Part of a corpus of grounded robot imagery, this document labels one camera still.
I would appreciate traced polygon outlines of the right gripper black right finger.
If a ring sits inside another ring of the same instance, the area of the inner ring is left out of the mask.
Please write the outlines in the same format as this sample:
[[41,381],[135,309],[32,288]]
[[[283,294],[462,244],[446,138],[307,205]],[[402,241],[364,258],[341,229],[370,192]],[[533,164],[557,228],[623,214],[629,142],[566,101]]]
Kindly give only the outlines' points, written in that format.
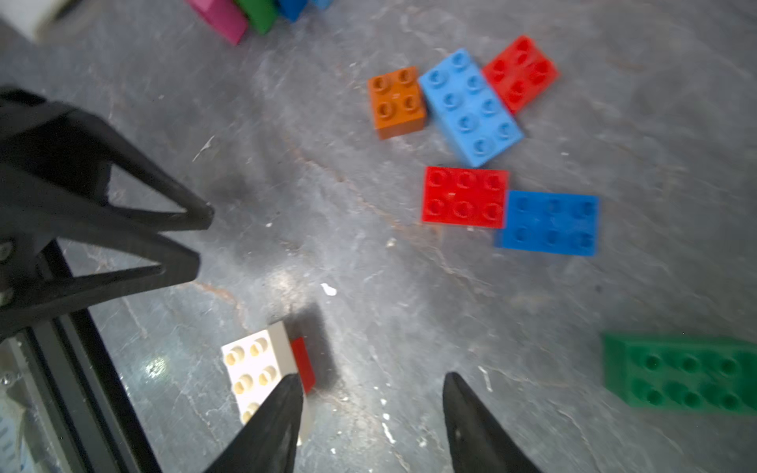
[[443,408],[453,471],[540,473],[457,372],[448,372]]

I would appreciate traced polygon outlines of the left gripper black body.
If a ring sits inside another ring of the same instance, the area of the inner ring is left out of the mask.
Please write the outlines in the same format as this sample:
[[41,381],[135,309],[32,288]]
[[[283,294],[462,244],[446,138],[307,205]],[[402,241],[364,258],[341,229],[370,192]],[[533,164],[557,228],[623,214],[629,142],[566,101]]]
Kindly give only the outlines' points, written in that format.
[[98,204],[108,201],[112,165],[70,120],[76,108],[13,86],[1,88],[1,162]]

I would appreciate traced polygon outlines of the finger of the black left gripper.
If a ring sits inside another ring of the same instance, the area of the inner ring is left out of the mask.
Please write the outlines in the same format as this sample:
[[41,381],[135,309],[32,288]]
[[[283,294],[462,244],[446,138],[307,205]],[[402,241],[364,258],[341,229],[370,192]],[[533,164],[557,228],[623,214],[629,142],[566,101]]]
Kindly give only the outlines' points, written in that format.
[[[74,177],[70,196],[59,205],[58,218],[77,225],[106,211],[153,232],[203,231],[210,228],[214,209],[205,200],[171,177],[102,118],[60,102],[63,126],[72,138],[68,163]],[[150,211],[114,206],[108,200],[112,168],[118,167],[146,188],[181,207],[179,212]]]
[[[173,238],[108,211],[77,225],[58,218],[67,189],[21,169],[1,168],[1,336],[112,300],[195,279],[200,256]],[[114,206],[179,212],[181,207],[112,168]]]

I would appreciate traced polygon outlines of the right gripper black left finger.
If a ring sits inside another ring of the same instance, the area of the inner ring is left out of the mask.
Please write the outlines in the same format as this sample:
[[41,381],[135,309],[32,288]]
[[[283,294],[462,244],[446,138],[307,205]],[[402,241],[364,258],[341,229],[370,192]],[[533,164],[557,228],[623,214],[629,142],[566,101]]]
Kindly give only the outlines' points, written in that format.
[[303,407],[300,377],[287,374],[206,472],[292,473]]

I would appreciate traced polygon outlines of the white lego brick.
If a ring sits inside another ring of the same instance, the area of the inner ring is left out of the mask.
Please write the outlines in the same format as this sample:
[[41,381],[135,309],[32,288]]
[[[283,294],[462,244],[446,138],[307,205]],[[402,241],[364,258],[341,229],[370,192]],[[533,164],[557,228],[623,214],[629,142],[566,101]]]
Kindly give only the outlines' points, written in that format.
[[277,321],[221,348],[242,423],[254,417],[282,378],[300,376],[292,341],[285,324]]

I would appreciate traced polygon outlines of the magenta lego brick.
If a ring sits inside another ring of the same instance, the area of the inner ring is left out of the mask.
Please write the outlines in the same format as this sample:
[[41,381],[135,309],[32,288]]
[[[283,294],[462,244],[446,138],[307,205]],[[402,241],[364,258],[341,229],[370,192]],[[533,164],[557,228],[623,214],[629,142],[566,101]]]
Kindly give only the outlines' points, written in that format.
[[186,0],[194,12],[232,45],[238,45],[248,29],[248,19],[233,0]]

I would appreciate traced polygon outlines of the red lego brick long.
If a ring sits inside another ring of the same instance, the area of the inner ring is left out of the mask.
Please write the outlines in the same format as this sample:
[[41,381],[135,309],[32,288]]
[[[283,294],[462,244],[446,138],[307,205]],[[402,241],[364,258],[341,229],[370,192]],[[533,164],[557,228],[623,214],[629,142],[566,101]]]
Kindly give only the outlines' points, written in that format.
[[421,221],[502,229],[510,173],[492,169],[427,167]]

